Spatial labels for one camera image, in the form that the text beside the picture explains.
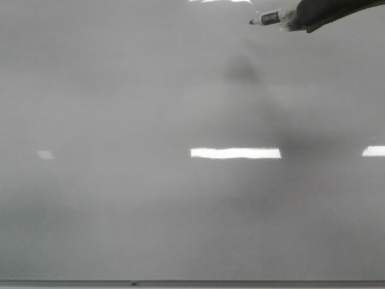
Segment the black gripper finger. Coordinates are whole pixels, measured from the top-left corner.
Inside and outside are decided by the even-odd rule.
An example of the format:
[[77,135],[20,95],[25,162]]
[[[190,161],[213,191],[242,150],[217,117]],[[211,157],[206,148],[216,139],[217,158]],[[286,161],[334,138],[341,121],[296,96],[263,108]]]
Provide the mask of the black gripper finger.
[[377,0],[300,1],[292,20],[292,31],[312,33],[320,27],[365,9],[384,5]]

